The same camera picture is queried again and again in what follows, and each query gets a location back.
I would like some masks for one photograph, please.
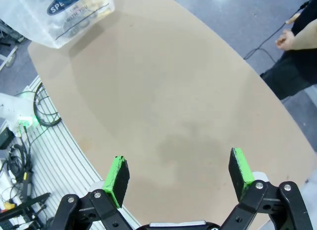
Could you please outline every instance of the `person's arm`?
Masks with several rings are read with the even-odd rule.
[[[278,48],[285,51],[317,48],[317,19],[310,22],[296,36],[290,30],[284,30],[275,43]]]
[[[310,22],[294,38],[291,50],[317,48],[317,19]]]

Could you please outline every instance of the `forearm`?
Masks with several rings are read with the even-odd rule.
[[[317,48],[317,19],[310,22],[294,39],[292,50]]]

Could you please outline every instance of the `person's hand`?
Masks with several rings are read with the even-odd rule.
[[[292,49],[295,36],[292,31],[285,29],[283,34],[275,41],[275,44],[278,48],[288,51]]]
[[[301,15],[301,13],[295,13],[293,15],[293,17],[291,17],[289,20],[287,20],[285,23],[286,24],[291,24],[294,23],[294,21],[299,17],[299,15]]]

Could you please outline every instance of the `green tape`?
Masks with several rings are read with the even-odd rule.
[[[124,161],[125,161],[125,158],[123,156],[118,156],[118,157],[114,158],[114,161],[112,162],[109,173],[108,173],[106,180],[105,180],[105,183],[103,185],[103,190],[107,194],[111,195],[117,208],[119,208],[120,205],[119,205],[117,198],[114,194],[113,187],[114,187],[114,184],[115,184],[115,181],[117,178],[117,174],[121,168],[122,163],[124,163]]]
[[[237,164],[243,179],[243,190],[242,190],[242,196],[243,196],[245,191],[254,181],[254,176],[252,174],[252,171],[249,167],[247,159],[245,158],[241,148],[234,148],[233,152],[237,160]]]

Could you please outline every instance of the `table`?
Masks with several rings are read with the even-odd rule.
[[[172,0],[115,0],[116,11],[31,59],[98,173],[124,155],[124,201],[141,222],[221,224],[237,204],[231,147],[278,185],[304,183],[315,154],[284,106],[217,34]],[[254,228],[266,218],[257,219]]]

